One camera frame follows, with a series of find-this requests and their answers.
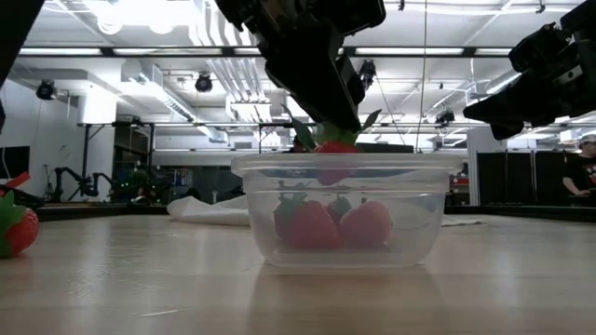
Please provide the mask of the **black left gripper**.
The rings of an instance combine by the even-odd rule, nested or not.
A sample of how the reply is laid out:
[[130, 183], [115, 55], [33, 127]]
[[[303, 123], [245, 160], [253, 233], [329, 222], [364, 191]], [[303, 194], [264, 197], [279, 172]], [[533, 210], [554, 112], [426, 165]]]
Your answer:
[[314, 15], [310, 0], [215, 0], [228, 22], [250, 32], [268, 60], [265, 71], [316, 122], [359, 130], [358, 106], [365, 98], [359, 74], [346, 55], [291, 57], [311, 49], [336, 56], [344, 37], [328, 19]]

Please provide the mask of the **pink toy strawberry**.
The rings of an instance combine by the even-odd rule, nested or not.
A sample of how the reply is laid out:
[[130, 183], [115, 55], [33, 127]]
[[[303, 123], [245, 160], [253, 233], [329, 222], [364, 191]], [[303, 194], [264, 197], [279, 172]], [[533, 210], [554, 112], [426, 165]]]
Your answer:
[[367, 201], [350, 209], [340, 220], [339, 228], [347, 247], [376, 248], [387, 241], [392, 225], [385, 205], [378, 201]]

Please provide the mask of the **black wall monitor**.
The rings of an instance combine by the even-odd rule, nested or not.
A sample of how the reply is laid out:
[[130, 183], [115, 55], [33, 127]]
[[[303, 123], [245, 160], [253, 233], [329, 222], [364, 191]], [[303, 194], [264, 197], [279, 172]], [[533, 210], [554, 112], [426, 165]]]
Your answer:
[[0, 179], [13, 179], [30, 167], [30, 147], [0, 147]]

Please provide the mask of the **black background monitor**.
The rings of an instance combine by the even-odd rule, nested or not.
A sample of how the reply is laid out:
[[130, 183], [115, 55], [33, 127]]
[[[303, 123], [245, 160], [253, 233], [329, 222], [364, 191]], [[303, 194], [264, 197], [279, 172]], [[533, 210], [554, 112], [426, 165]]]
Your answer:
[[388, 144], [388, 143], [365, 143], [359, 142], [356, 148], [362, 153], [368, 154], [413, 154], [412, 145]]

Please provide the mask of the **red toy strawberry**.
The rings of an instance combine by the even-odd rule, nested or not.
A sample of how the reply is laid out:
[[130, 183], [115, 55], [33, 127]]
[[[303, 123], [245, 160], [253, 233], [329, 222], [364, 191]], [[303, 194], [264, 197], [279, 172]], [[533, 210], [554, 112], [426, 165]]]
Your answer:
[[332, 215], [320, 202], [306, 197], [306, 193], [279, 196], [273, 213], [276, 235], [294, 249], [339, 249], [342, 237]]
[[[356, 141], [360, 131], [342, 129], [332, 123], [317, 125], [315, 135], [317, 154], [355, 154], [359, 151]], [[323, 169], [318, 172], [318, 182], [324, 186], [331, 186], [353, 174], [350, 169]]]
[[36, 240], [39, 232], [36, 213], [15, 203], [15, 194], [0, 197], [0, 259], [19, 256]]

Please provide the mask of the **green plant in white pot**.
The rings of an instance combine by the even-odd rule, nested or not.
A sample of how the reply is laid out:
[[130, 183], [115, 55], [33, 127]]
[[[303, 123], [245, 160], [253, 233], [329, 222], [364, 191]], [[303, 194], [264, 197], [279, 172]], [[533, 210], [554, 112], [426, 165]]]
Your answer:
[[[296, 119], [290, 109], [285, 105], [282, 104], [282, 108], [285, 112], [288, 113], [288, 115], [291, 118], [291, 125], [294, 128], [295, 132], [296, 132], [296, 136], [295, 138], [302, 144], [302, 147], [309, 153], [314, 153], [314, 149], [316, 147], [316, 143], [315, 143], [315, 135], [317, 134], [313, 134], [310, 131], [310, 128], [304, 124], [303, 122], [299, 121], [298, 119]], [[365, 130], [368, 129], [369, 127], [371, 127], [377, 120], [378, 115], [382, 112], [381, 109], [376, 110], [374, 112], [372, 112], [371, 114], [368, 115], [366, 121], [364, 122], [364, 124], [360, 127], [359, 131], [359, 135]]]

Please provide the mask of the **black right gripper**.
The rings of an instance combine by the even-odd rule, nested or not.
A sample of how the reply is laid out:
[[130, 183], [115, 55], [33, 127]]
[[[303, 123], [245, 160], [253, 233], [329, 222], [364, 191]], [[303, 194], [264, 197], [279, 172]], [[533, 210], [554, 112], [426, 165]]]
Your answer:
[[492, 123], [496, 140], [522, 132], [522, 119], [510, 100], [521, 81], [548, 106], [553, 117], [579, 116], [596, 110], [596, 0], [585, 0], [561, 17], [558, 27], [569, 31], [571, 43], [544, 69], [528, 69], [506, 82], [485, 100], [469, 105], [466, 118]]

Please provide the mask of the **person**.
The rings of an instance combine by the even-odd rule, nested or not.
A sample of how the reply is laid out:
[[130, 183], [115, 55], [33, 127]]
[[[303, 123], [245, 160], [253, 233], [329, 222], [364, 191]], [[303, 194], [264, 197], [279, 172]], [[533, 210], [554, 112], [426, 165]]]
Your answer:
[[571, 195], [589, 196], [596, 191], [596, 134], [583, 136], [580, 153], [566, 159], [562, 184]]

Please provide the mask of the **red plastic piece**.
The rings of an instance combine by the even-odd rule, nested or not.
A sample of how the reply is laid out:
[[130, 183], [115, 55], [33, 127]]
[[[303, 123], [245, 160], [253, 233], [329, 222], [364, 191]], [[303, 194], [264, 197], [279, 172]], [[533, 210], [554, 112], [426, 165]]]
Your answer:
[[24, 184], [31, 178], [28, 172], [23, 172], [19, 176], [9, 180], [6, 184], [0, 184], [0, 189], [15, 189]]

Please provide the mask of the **black overhead light bar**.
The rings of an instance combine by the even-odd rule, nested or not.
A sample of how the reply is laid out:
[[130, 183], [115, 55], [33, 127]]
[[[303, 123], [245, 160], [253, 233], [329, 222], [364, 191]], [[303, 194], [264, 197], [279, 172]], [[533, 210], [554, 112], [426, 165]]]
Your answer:
[[[510, 47], [341, 47], [350, 58], [474, 59], [508, 56]], [[257, 47], [24, 47], [22, 58], [260, 58]]]

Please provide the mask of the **black partition panels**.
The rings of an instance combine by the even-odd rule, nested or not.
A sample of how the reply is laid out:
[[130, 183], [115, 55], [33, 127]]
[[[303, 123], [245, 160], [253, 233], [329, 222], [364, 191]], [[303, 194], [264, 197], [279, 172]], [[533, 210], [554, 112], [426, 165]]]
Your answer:
[[571, 195], [562, 184], [568, 151], [477, 153], [475, 189], [482, 206], [596, 208], [596, 191]]

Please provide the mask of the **green bush with lights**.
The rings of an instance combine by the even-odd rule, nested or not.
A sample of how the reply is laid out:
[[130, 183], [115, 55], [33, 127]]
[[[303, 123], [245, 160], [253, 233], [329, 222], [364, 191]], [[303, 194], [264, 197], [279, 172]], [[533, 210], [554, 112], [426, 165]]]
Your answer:
[[114, 184], [112, 200], [134, 206], [151, 206], [161, 202], [162, 194], [163, 188], [158, 179], [146, 170], [137, 169]]

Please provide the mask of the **clear plastic tupperware container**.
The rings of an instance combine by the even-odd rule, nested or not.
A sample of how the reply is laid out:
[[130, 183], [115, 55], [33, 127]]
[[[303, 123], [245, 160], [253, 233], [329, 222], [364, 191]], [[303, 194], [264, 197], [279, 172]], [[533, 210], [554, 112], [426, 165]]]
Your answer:
[[[339, 249], [294, 249], [287, 247], [275, 231], [273, 213], [281, 194], [306, 193], [306, 200], [320, 202], [340, 232], [344, 215], [367, 201], [444, 210], [450, 176], [461, 167], [461, 159], [449, 154], [255, 154], [232, 162], [232, 171], [242, 179], [248, 198], [254, 241], [265, 260], [276, 266], [321, 268], [417, 264], [431, 250], [440, 219], [417, 223], [413, 228], [402, 228], [391, 219], [389, 238], [376, 248], [347, 247], [342, 238]], [[320, 170], [340, 168], [353, 170], [353, 174], [331, 186], [318, 182]]]

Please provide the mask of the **white crumpled cloth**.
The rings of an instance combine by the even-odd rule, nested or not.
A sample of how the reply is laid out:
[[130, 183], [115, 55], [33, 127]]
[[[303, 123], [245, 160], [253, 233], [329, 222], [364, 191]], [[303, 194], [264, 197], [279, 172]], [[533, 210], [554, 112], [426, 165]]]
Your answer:
[[[440, 219], [442, 227], [483, 224], [478, 217], [471, 219], [445, 215], [441, 208], [425, 209], [408, 203], [386, 205], [391, 219], [402, 228], [413, 228], [417, 223]], [[216, 204], [207, 204], [192, 196], [172, 201], [167, 212], [175, 221], [227, 226], [250, 226], [248, 198], [242, 195]]]

